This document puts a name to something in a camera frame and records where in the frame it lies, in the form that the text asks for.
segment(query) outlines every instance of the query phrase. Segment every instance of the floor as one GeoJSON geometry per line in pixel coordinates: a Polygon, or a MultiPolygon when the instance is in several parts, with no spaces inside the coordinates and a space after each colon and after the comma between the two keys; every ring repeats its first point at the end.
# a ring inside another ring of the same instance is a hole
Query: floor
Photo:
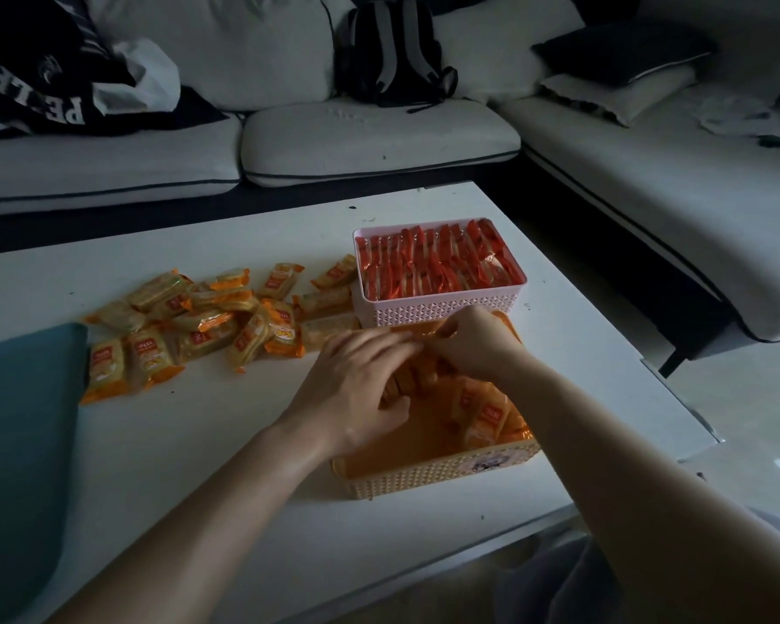
{"type": "MultiPolygon", "coordinates": [[[[521,229],[655,367],[671,346],[635,307],[588,264],[529,224],[521,229]]],[[[780,515],[780,344],[758,344],[685,362],[668,381],[723,440],[687,461],[719,491],[780,515]]],[[[488,624],[499,570],[517,566],[543,546],[533,536],[335,620],[334,624],[488,624]]]]}

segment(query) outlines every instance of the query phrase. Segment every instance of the sofa leg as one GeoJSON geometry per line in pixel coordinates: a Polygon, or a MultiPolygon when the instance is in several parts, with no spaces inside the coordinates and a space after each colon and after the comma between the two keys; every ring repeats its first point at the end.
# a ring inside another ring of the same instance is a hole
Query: sofa leg
{"type": "Polygon", "coordinates": [[[674,350],[673,354],[667,357],[667,361],[659,368],[659,374],[664,378],[671,376],[673,371],[682,365],[683,361],[686,361],[686,357],[678,350],[674,350]]]}

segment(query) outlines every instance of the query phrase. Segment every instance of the white coffee table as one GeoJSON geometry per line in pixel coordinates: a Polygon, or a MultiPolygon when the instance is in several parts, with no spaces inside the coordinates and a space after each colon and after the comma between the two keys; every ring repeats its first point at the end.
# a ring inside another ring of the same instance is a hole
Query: white coffee table
{"type": "MultiPolygon", "coordinates": [[[[640,355],[473,184],[409,190],[0,253],[0,339],[78,319],[178,267],[193,278],[238,265],[320,272],[369,225],[486,216],[528,285],[510,317],[538,357],[581,385],[673,458],[715,439],[640,355]]],[[[309,287],[309,276],[297,291],[309,287]]],[[[60,566],[15,622],[36,624],[274,420],[306,374],[301,360],[261,360],[245,376],[221,354],[134,398],[82,409],[60,566]]],[[[575,514],[540,454],[501,471],[350,501],[328,468],[275,518],[214,621],[325,621],[575,514]]]]}

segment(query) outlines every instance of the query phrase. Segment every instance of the woven pattern basket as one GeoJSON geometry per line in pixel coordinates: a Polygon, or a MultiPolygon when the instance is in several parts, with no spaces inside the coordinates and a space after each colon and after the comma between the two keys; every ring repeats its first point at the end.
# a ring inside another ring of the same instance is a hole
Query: woven pattern basket
{"type": "Polygon", "coordinates": [[[379,472],[357,479],[347,477],[345,458],[334,459],[332,469],[335,475],[344,482],[352,497],[372,499],[378,495],[397,493],[408,488],[521,464],[537,455],[540,450],[537,440],[520,440],[509,444],[496,444],[484,449],[454,453],[445,458],[422,461],[405,468],[379,472]]]}
{"type": "MultiPolygon", "coordinates": [[[[445,224],[459,224],[466,227],[471,219],[454,219],[451,221],[438,221],[437,223],[422,223],[423,230],[431,230],[442,227],[445,224]]],[[[388,236],[401,232],[409,225],[384,225],[374,228],[362,228],[353,232],[353,242],[358,237],[369,239],[372,236],[388,236]]],[[[519,284],[507,287],[493,287],[490,289],[468,289],[467,291],[455,291],[453,293],[434,293],[420,295],[416,298],[386,299],[371,302],[364,297],[364,281],[361,279],[361,269],[358,271],[358,279],[353,282],[353,307],[362,328],[374,328],[382,326],[396,326],[412,324],[414,322],[426,322],[433,319],[445,318],[456,313],[468,304],[483,304],[491,309],[498,309],[508,313],[517,301],[517,295],[526,285],[526,275],[520,269],[519,284]]]]}

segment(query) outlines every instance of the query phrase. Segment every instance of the yellow basket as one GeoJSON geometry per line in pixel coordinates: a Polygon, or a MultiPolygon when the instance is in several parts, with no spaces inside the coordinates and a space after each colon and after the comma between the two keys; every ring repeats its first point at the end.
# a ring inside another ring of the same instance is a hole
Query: yellow basket
{"type": "Polygon", "coordinates": [[[344,482],[349,494],[356,499],[372,499],[378,495],[397,493],[408,488],[426,486],[448,479],[464,478],[474,473],[521,464],[541,450],[537,440],[520,440],[509,444],[453,453],[444,458],[420,461],[404,468],[377,472],[374,475],[350,479],[344,458],[332,461],[335,475],[344,482]]]}

